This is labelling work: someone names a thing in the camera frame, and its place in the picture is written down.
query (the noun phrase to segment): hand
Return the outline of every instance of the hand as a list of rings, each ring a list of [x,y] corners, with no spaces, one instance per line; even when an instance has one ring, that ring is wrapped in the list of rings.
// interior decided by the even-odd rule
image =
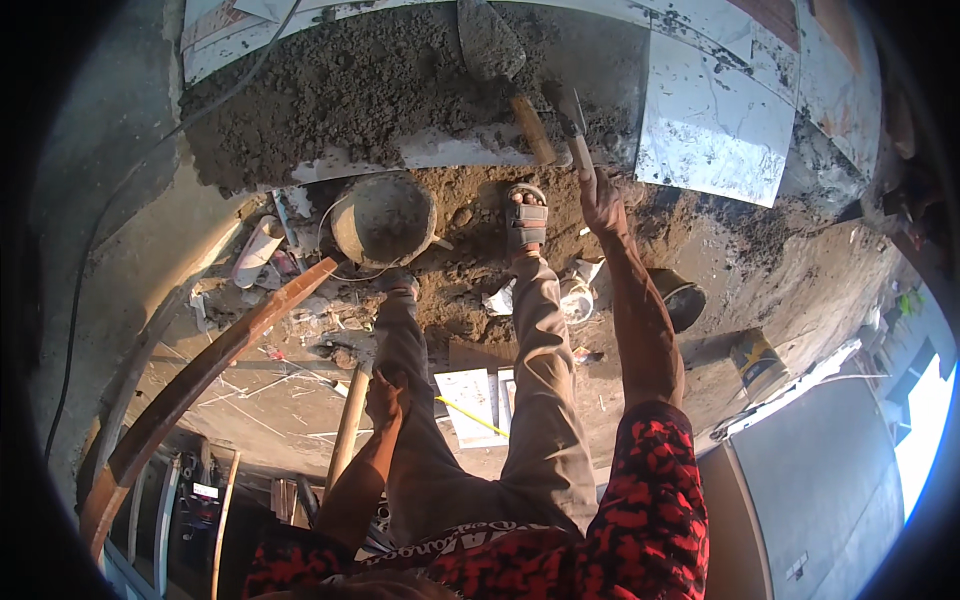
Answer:
[[[373,371],[373,377],[367,387],[366,411],[373,421],[374,429],[382,429],[388,425],[403,422],[401,402],[409,406],[406,393],[407,373],[397,371],[394,379],[396,379],[396,385],[387,381],[380,369]]]
[[[593,170],[593,177],[580,180],[580,207],[584,221],[601,243],[627,235],[627,213],[620,192],[599,167]]]

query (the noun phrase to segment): red patterned shirt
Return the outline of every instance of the red patterned shirt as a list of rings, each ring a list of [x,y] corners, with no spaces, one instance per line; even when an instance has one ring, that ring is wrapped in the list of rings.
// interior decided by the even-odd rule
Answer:
[[[611,480],[585,539],[530,523],[469,523],[356,562],[338,541],[283,527],[257,549],[245,596],[368,569],[420,569],[466,598],[703,598],[709,543],[690,423],[644,402],[620,421]]]

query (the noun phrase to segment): gray sandal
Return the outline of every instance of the gray sandal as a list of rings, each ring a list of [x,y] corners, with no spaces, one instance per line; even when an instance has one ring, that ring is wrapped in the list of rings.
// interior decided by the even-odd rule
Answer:
[[[514,194],[533,194],[540,204],[514,202]],[[507,252],[519,252],[527,244],[546,243],[546,217],[549,212],[546,196],[535,185],[515,183],[504,198],[503,214],[507,223]],[[523,225],[523,222],[541,221],[542,226]]]

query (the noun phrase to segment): trowel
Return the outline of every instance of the trowel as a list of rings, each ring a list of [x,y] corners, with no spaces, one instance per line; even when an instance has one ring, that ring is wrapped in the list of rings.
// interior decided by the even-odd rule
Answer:
[[[486,0],[457,0],[457,29],[467,72],[478,82],[497,81],[510,95],[514,118],[534,151],[537,164],[557,159],[543,122],[530,99],[512,81],[527,61],[520,40]]]
[[[557,81],[543,82],[540,92],[550,106],[557,111],[560,129],[564,131],[566,145],[573,155],[573,164],[577,167],[577,174],[581,180],[593,177],[593,159],[584,135],[587,133],[587,123],[584,121],[584,112],[580,109],[580,98],[577,90],[569,85]]]

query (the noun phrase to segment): sky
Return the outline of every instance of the sky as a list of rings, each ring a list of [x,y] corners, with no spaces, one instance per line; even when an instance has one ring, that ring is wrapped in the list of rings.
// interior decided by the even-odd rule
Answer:
[[[924,375],[910,392],[910,422],[913,430],[897,446],[897,464],[903,485],[903,518],[907,520],[924,488],[926,476],[940,444],[947,421],[956,365],[947,381],[940,378],[940,357],[934,356]]]

